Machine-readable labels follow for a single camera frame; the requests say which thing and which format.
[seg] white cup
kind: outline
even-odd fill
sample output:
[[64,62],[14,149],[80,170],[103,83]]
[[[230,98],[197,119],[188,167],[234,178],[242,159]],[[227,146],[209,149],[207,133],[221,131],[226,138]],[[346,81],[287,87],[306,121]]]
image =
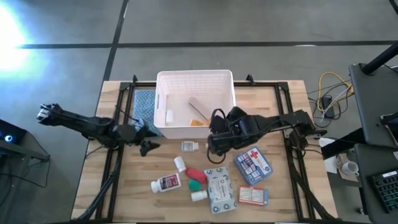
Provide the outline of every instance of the white cup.
[[341,166],[341,171],[343,171],[346,175],[355,175],[356,177],[359,176],[359,167],[355,162],[349,161]]

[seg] keyboard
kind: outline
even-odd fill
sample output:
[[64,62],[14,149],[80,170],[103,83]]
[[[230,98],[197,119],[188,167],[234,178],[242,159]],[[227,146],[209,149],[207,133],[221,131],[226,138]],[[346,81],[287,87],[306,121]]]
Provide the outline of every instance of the keyboard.
[[370,176],[369,180],[386,213],[398,211],[398,169]]

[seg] blue towel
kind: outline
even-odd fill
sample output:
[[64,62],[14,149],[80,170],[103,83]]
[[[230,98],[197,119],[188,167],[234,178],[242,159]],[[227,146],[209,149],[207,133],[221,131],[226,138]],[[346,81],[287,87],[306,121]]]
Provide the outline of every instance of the blue towel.
[[133,118],[142,118],[148,123],[149,131],[163,136],[154,125],[155,90],[134,90],[134,93]]

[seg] white pill bottle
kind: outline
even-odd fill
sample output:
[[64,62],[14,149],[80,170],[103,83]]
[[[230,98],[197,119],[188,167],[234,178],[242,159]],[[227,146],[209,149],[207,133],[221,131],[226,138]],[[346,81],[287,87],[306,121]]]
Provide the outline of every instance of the white pill bottle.
[[161,177],[150,183],[153,193],[166,192],[181,187],[181,180],[178,174]]

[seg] yellow cable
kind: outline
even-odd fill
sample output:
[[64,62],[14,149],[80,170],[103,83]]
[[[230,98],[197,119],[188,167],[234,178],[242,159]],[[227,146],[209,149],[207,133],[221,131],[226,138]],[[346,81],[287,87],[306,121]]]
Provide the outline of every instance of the yellow cable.
[[347,86],[347,88],[349,88],[349,89],[347,90],[348,93],[347,93],[346,95],[344,95],[344,96],[339,97],[332,105],[329,106],[329,108],[331,108],[336,102],[338,102],[338,101],[340,101],[340,100],[343,100],[343,99],[345,99],[345,98],[347,98],[347,97],[349,97],[349,96],[352,96],[352,95],[354,94],[353,88],[350,88],[350,87],[352,86],[352,84],[347,83],[347,82],[344,81],[339,75],[337,75],[337,74],[334,73],[334,72],[325,72],[324,74],[322,74],[322,75],[319,77],[319,83],[318,83],[319,90],[318,90],[317,106],[318,106],[318,110],[320,110],[321,112],[324,112],[324,111],[325,111],[325,110],[322,109],[321,106],[320,106],[321,89],[322,89],[322,78],[323,78],[325,75],[334,75],[334,76],[337,77],[345,86]]

